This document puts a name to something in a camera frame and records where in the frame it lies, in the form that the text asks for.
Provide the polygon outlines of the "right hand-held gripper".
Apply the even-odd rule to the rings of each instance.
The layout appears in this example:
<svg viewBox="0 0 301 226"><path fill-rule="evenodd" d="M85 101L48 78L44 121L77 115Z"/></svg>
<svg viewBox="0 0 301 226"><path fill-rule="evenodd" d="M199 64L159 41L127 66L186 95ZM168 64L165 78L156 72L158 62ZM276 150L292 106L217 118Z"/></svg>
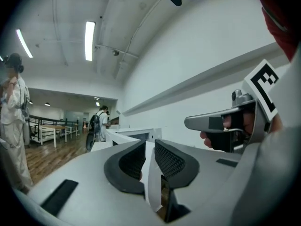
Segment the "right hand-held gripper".
<svg viewBox="0 0 301 226"><path fill-rule="evenodd" d="M229 109L189 116L186 128L205 132L214 150L242 153L261 142L269 132L277 109L269 96L279 80L275 69L262 60L243 80L242 88L232 92Z"/></svg>

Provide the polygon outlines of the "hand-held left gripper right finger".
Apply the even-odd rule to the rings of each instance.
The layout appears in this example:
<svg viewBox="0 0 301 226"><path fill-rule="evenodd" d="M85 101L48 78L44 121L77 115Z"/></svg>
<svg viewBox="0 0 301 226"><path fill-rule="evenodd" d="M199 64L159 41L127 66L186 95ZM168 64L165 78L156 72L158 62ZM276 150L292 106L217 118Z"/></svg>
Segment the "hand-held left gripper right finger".
<svg viewBox="0 0 301 226"><path fill-rule="evenodd" d="M171 189L187 187L198 175L199 162L188 153L191 147L155 140L155 161Z"/></svg>

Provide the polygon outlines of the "person's right hand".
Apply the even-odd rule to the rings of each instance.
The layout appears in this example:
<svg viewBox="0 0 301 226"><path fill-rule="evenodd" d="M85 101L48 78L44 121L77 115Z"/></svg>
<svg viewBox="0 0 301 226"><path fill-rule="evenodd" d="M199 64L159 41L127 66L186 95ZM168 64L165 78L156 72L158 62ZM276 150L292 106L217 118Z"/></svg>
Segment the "person's right hand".
<svg viewBox="0 0 301 226"><path fill-rule="evenodd" d="M244 126L244 131L251 135L252 132L253 132L253 123L254 123L254 118L255 118L255 115L254 113L249 113L249 112L246 112L243 114L243 119L244 119L244 122L243 122L243 126ZM230 128L231 127L231 119L232 117L230 115L227 115L224 119L223 119L223 126L226 127L226 128ZM207 134L205 132L200 132L200 137L202 139L204 139L204 145L209 147L209 148L213 148L212 147L212 143L211 143L211 140L207 137Z"/></svg>

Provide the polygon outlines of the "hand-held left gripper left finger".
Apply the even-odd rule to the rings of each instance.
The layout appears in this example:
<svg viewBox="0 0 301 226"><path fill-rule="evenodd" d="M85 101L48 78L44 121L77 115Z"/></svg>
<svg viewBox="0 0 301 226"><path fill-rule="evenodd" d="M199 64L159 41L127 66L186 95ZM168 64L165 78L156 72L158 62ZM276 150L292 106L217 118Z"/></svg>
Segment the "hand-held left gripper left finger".
<svg viewBox="0 0 301 226"><path fill-rule="evenodd" d="M140 177L146 161L145 150L146 142L140 140L109 157L104 164L104 174L109 183L123 193L144 195Z"/></svg>

